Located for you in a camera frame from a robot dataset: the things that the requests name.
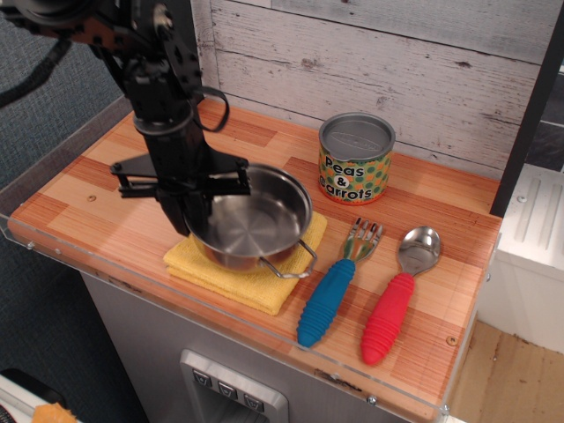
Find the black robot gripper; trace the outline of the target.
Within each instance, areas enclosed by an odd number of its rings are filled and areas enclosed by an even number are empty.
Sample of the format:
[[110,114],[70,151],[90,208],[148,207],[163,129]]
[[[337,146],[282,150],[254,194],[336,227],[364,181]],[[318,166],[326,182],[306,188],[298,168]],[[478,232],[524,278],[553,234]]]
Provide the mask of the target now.
[[[148,153],[118,161],[110,172],[118,178],[124,197],[157,195],[178,234],[208,229],[215,196],[250,193],[248,161],[211,148],[197,112],[136,113],[133,123]],[[166,193],[157,194],[159,190]]]

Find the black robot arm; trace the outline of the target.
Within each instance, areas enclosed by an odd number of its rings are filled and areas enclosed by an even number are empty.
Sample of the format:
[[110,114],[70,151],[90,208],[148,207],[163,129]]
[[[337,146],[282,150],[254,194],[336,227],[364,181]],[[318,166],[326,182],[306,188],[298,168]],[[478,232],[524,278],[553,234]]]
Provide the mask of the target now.
[[111,167],[123,197],[152,197],[174,229],[190,234],[212,213],[212,201],[247,195],[248,162],[212,149],[197,105],[222,97],[201,83],[197,55],[174,27],[163,1],[4,1],[14,26],[51,37],[55,46],[18,85],[1,95],[8,106],[43,85],[74,43],[88,45],[130,102],[145,155]]

